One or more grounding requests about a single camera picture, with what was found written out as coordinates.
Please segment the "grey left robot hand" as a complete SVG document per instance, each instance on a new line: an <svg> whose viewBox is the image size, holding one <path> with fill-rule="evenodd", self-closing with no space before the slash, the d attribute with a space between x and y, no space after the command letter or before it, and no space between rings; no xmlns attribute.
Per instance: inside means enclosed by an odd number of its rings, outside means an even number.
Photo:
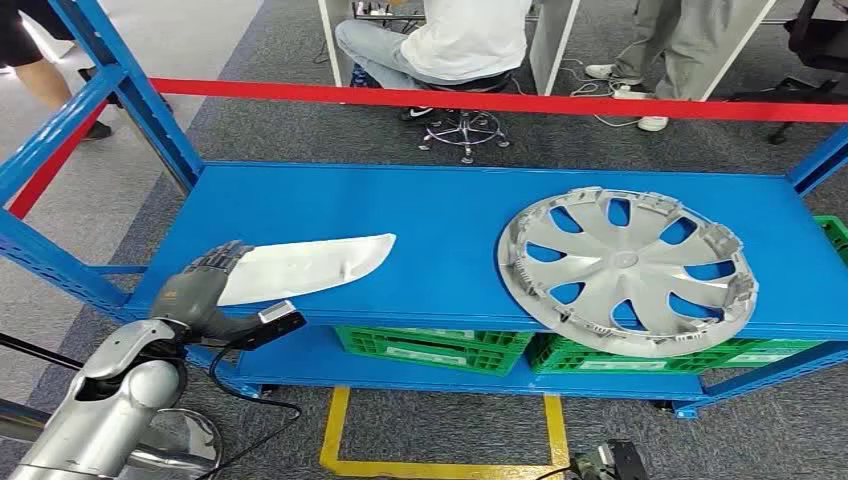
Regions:
<svg viewBox="0 0 848 480"><path fill-rule="evenodd" d="M229 342L260 328L258 315L232 317L218 307L231 272L252 250L251 245L236 240L196 258L160 288L149 317L176 323L193 339Z"/></svg>

